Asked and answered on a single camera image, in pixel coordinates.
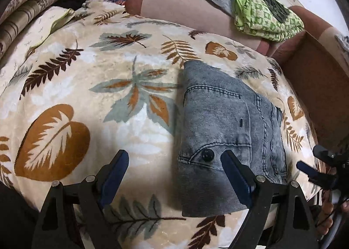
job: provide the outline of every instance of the metal screw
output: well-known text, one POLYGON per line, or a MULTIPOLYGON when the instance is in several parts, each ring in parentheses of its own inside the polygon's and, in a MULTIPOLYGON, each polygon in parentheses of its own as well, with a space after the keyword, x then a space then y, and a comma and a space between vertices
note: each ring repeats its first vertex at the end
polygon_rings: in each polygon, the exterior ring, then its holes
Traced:
POLYGON ((52 185, 52 187, 57 187, 59 185, 59 181, 58 180, 53 180, 51 185, 52 185))
POLYGON ((297 188, 297 187, 299 187, 299 184, 298 184, 297 181, 292 180, 291 181, 291 186, 294 187, 294 188, 297 188))
POLYGON ((257 175, 256 179, 259 182, 265 182, 265 177, 263 175, 257 175))
POLYGON ((87 182, 93 182, 95 179, 96 179, 96 177, 94 175, 89 175, 89 176, 86 177, 85 180, 87 182))

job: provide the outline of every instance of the contrast stitching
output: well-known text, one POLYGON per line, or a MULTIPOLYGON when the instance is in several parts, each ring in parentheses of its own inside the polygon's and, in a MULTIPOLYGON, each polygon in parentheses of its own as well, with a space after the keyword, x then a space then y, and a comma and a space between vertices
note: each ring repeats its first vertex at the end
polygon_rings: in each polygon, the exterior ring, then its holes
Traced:
POLYGON ((238 93, 232 92, 232 91, 228 91, 222 88, 218 88, 218 87, 213 87, 213 86, 207 86, 207 85, 194 85, 189 87, 185 93, 184 93, 184 97, 183 99, 185 99, 187 93, 189 93, 192 90, 208 90, 208 91, 214 91, 214 92, 219 92, 222 94, 225 94, 227 96, 233 96, 233 97, 237 97, 239 99, 241 99, 241 96, 238 93))
POLYGON ((262 120, 263 120, 263 128, 264 128, 264 132, 263 132, 263 151, 262 151, 262 160, 263 160, 263 171, 264 171, 264 174, 266 175, 266 177, 270 178, 272 181, 276 182, 269 174, 269 172, 267 171, 267 167, 266 167, 266 133, 267 133, 267 127, 266 127, 266 123, 265 123, 265 120, 264 120, 264 117, 262 115, 262 112, 261 112, 261 98, 260 96, 256 94, 256 107, 257 107, 257 110, 259 111, 261 117, 262 117, 262 120))
POLYGON ((234 143, 222 143, 222 142, 212 142, 210 144, 205 144, 201 146, 189 159, 186 159, 188 163, 191 161, 206 147, 214 147, 214 146, 235 146, 235 147, 252 147, 251 144, 234 144, 234 143))
POLYGON ((271 164, 272 164, 275 177, 277 178, 277 180, 278 180, 279 182, 281 182, 280 179, 279 179, 279 176, 278 176, 278 174, 277 174, 276 166, 274 165, 274 162, 273 162, 273 157, 274 157, 274 152, 273 152, 273 140, 274 140, 274 138, 275 138, 274 123, 273 123, 273 114, 274 114, 274 108, 273 108, 273 106, 272 106, 272 112, 271 112, 270 122, 272 123, 272 132, 273 132, 273 136, 272 136, 272 139, 271 139, 271 141, 270 141, 270 150, 271 150, 271 152, 272 152, 272 153, 271 153, 271 156, 270 156, 270 162, 271 162, 271 164))

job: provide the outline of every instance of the gray denim jeans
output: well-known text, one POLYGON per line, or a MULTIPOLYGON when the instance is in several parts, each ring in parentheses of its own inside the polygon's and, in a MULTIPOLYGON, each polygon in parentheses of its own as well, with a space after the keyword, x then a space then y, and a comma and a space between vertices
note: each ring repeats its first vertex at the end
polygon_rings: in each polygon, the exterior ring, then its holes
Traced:
POLYGON ((286 184, 280 109, 239 79, 198 60, 184 64, 183 83, 178 157, 183 216, 207 217, 246 208, 222 168, 220 156, 227 149, 254 174, 286 184))

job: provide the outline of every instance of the leaf pattern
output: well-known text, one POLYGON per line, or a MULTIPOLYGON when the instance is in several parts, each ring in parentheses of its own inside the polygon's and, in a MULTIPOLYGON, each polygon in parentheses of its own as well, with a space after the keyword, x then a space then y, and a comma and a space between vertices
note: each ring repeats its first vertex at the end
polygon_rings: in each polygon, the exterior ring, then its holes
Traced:
POLYGON ((259 78, 260 76, 266 77, 261 70, 257 70, 256 68, 252 66, 247 66, 247 67, 237 67, 235 69, 235 76, 239 79, 245 79, 247 80, 249 77, 251 78, 259 78))
POLYGON ((11 171, 4 165, 4 163, 10 163, 11 159, 4 154, 4 151, 8 151, 8 142, 9 138, 1 136, 0 137, 0 180, 8 187, 13 187, 11 180, 8 175, 11 174, 11 171))
POLYGON ((12 77, 11 81, 8 83, 9 86, 17 84, 20 80, 24 79, 30 72, 31 68, 33 67, 33 64, 31 64, 29 67, 22 66, 20 69, 17 70, 15 75, 12 77))
POLYGON ((206 32, 203 31, 199 31, 199 30, 192 30, 188 33, 188 35, 192 38, 195 39, 195 36, 197 36, 198 34, 207 34, 206 32))
POLYGON ((299 136, 292 128, 291 123, 287 121, 288 117, 285 112, 283 112, 283 124, 284 131, 286 136, 287 145, 291 148, 292 151, 299 152, 302 148, 301 142, 304 136, 299 136))
POLYGON ((165 69, 149 69, 136 73, 134 58, 132 64, 132 79, 112 79, 92 87, 90 91, 95 93, 115 93, 130 87, 129 93, 117 100, 111 111, 105 116, 104 122, 114 120, 127 122, 131 117, 140 112, 144 104, 147 105, 147 116, 155 123, 174 134, 176 125, 177 105, 174 100, 160 95, 177 89, 177 84, 153 83, 151 80, 163 77, 167 74, 165 69))
POLYGON ((211 242, 211 235, 217 236, 216 225, 225 227, 224 215, 216 215, 214 217, 207 217, 197 225, 201 227, 193 236, 192 241, 188 244, 188 249, 202 249, 205 244, 209 245, 211 242))
POLYGON ((176 24, 176 23, 164 22, 164 21, 159 21, 159 20, 145 20, 145 21, 138 21, 138 22, 128 23, 126 27, 128 27, 130 29, 133 26, 142 25, 142 24, 170 25, 170 26, 175 26, 175 27, 181 27, 181 25, 176 24))
POLYGON ((72 121, 74 110, 59 104, 45 110, 22 140, 15 173, 38 181, 60 180, 82 161, 90 144, 85 124, 72 121))
POLYGON ((205 53, 206 54, 212 54, 212 55, 216 55, 218 57, 221 58, 227 58, 231 61, 235 61, 237 60, 238 56, 236 53, 227 50, 224 46, 222 46, 221 44, 218 44, 216 42, 212 42, 210 41, 205 48, 205 53))
POLYGON ((256 57, 253 55, 255 51, 252 51, 251 49, 246 48, 246 46, 238 44, 236 45, 235 42, 231 43, 230 41, 226 42, 226 45, 232 45, 236 48, 237 52, 240 54, 246 54, 252 59, 256 59, 256 57))
POLYGON ((26 95, 26 92, 34 89, 35 86, 39 87, 41 82, 44 84, 46 78, 51 81, 54 74, 58 75, 60 70, 65 71, 67 69, 67 65, 70 66, 72 60, 76 60, 76 57, 80 55, 80 52, 83 51, 81 48, 66 48, 60 54, 60 57, 55 59, 50 59, 50 62, 45 62, 45 64, 39 65, 40 69, 35 70, 32 74, 28 76, 26 82, 24 83, 24 87, 22 89, 22 96, 26 95))
POLYGON ((80 14, 75 15, 71 19, 71 22, 77 22, 77 21, 80 21, 80 20, 85 20, 86 17, 91 16, 92 14, 94 14, 94 12, 90 12, 90 13, 88 13, 87 11, 82 12, 80 14))
POLYGON ((142 232, 145 240, 151 238, 163 220, 186 220, 182 217, 162 217, 161 204, 155 195, 152 195, 148 209, 136 200, 131 209, 126 198, 121 197, 119 211, 109 206, 105 208, 104 215, 122 242, 127 237, 134 239, 142 232))
POLYGON ((173 59, 172 64, 179 62, 179 67, 182 68, 184 62, 193 59, 200 59, 187 41, 174 41, 165 35, 163 36, 168 38, 170 41, 166 41, 162 44, 161 54, 169 53, 166 59, 173 59))
POLYGON ((112 11, 100 14, 94 18, 95 20, 94 25, 100 26, 100 25, 107 25, 111 23, 114 23, 114 24, 120 23, 120 22, 112 22, 110 20, 111 17, 115 16, 118 13, 119 13, 118 10, 112 10, 112 11))
POLYGON ((290 109, 293 121, 304 116, 304 112, 301 109, 301 106, 293 97, 288 97, 287 103, 288 103, 288 107, 290 109))
POLYGON ((277 75, 273 69, 268 68, 268 71, 270 72, 273 87, 274 87, 275 91, 277 91, 277 89, 279 87, 279 79, 277 78, 277 75))
POLYGON ((139 34, 138 31, 132 30, 123 34, 107 34, 103 33, 99 37, 100 42, 91 45, 91 47, 102 47, 101 51, 114 50, 117 48, 122 48, 124 46, 132 45, 133 43, 138 43, 144 48, 147 48, 144 44, 139 41, 148 39, 151 34, 139 34))
POLYGON ((282 75, 282 69, 279 66, 279 64, 275 61, 275 59, 267 57, 267 61, 273 67, 273 69, 281 76, 282 75))

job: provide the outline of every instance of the finger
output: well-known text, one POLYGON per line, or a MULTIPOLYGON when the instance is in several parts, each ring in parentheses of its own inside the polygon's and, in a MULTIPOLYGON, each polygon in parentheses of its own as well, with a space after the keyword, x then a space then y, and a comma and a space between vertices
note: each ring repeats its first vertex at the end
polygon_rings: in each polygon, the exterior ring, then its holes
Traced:
POLYGON ((344 202, 342 205, 342 210, 345 213, 349 213, 349 202, 344 202))
POLYGON ((332 218, 328 218, 326 219, 321 226, 326 227, 326 228, 330 228, 333 225, 333 219, 332 218))
POLYGON ((335 175, 336 173, 337 173, 337 169, 335 167, 331 167, 331 169, 328 172, 328 174, 332 174, 332 175, 335 175))
POLYGON ((321 208, 324 214, 330 214, 333 211, 334 205, 331 202, 324 202, 321 208))
POLYGON ((322 193, 322 202, 327 202, 329 200, 330 190, 324 190, 322 193))
POLYGON ((328 228, 324 227, 322 225, 318 226, 316 228, 317 232, 320 233, 321 235, 326 235, 328 233, 328 228))

